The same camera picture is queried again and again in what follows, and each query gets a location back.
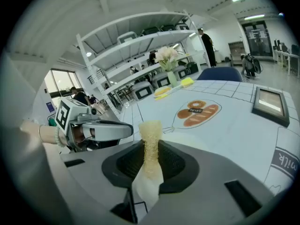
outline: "screen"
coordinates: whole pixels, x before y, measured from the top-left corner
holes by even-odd
[[[148,91],[147,91],[147,89],[144,89],[144,90],[139,91],[139,94],[141,97],[144,97],[148,94]]]
[[[162,86],[168,85],[168,80],[167,80],[167,79],[161,80],[161,81],[160,81],[160,84],[161,84]]]
[[[265,111],[283,116],[283,108],[280,95],[269,91],[261,90],[259,96],[259,107]]]
[[[49,112],[52,113],[52,112],[54,111],[54,107],[53,107],[52,103],[49,102],[49,103],[46,103],[46,105],[47,105],[47,107],[48,107]]]
[[[124,39],[124,42],[130,41],[132,39],[133,39],[132,37],[128,37],[128,38]]]

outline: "blue chair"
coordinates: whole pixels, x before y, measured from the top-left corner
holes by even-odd
[[[240,72],[233,67],[213,67],[203,70],[197,80],[225,80],[242,82]]]

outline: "white flower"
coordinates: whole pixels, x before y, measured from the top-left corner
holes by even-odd
[[[155,62],[159,61],[174,61],[177,57],[177,51],[172,47],[162,47],[155,53]]]

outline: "loofah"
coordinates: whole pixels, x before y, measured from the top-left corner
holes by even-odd
[[[145,144],[144,169],[148,178],[155,176],[158,165],[158,141],[161,139],[163,128],[159,120],[152,120],[139,125],[141,138]]]

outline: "door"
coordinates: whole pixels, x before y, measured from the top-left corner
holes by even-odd
[[[253,56],[272,56],[272,47],[266,23],[253,22],[242,25]]]

